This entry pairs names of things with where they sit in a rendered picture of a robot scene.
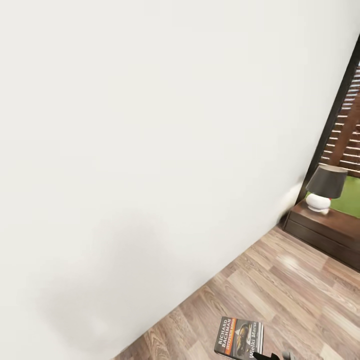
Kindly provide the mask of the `hardback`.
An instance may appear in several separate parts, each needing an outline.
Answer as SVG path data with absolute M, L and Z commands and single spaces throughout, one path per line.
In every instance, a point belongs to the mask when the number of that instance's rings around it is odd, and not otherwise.
M 214 351 L 232 360 L 258 360 L 263 354 L 264 326 L 261 322 L 223 316 Z

